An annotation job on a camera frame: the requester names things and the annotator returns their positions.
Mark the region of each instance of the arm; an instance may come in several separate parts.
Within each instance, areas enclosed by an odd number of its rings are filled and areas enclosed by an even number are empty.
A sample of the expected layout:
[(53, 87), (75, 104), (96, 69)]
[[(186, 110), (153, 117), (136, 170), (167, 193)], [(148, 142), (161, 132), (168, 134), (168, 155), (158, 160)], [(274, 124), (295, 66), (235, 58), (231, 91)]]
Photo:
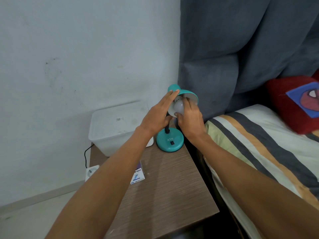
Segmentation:
[(194, 103), (184, 99), (184, 116), (178, 114), (178, 124), (266, 238), (319, 238), (319, 211), (219, 147), (206, 134), (202, 114)]
[(147, 143), (172, 119), (165, 116), (178, 92), (168, 92), (150, 109), (129, 140), (69, 200), (46, 239), (105, 236)]

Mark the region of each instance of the headboard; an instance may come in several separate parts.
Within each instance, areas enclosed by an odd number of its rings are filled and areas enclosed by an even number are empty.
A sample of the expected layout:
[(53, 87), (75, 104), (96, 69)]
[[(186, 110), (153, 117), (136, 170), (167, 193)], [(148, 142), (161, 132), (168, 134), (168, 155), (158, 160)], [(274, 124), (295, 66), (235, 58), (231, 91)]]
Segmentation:
[(204, 120), (269, 99), (262, 85), (319, 67), (319, 0), (181, 0), (178, 84)]

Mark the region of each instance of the brown table top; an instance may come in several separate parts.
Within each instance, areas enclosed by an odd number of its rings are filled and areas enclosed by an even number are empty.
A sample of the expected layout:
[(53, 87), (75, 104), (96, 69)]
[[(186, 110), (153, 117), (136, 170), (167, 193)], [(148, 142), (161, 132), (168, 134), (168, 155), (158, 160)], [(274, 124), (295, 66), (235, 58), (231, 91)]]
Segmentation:
[[(90, 166), (106, 159), (92, 147)], [(129, 186), (105, 238), (157, 238), (219, 212), (185, 145), (163, 152), (154, 137), (141, 163), (145, 180)]]

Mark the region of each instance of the lamp base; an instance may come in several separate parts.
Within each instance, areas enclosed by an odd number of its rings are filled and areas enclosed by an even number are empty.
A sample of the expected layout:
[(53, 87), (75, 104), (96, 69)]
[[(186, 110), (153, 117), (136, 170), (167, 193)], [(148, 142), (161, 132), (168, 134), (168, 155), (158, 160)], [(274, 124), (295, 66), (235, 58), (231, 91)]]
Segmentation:
[(184, 144), (184, 136), (176, 128), (169, 128), (169, 133), (165, 133), (162, 129), (156, 137), (157, 146), (165, 152), (175, 152), (180, 149)]

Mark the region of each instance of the teal desk lamp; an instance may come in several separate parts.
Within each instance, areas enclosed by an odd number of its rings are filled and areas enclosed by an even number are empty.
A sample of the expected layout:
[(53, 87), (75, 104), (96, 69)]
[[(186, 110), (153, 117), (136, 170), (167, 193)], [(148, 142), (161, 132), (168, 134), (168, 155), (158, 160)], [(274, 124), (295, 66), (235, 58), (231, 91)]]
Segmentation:
[[(174, 115), (175, 112), (179, 112), (184, 115), (182, 97), (188, 97), (190, 100), (194, 101), (195, 104), (198, 104), (198, 97), (193, 92), (189, 90), (183, 90), (177, 84), (170, 85), (167, 91), (175, 91), (177, 89), (179, 89), (180, 92), (170, 105), (167, 111), (167, 116), (171, 115), (173, 117), (176, 117)], [(157, 134), (156, 144), (161, 150), (165, 152), (175, 152), (183, 146), (184, 136), (178, 129), (172, 127), (170, 128), (169, 125), (167, 125)]]

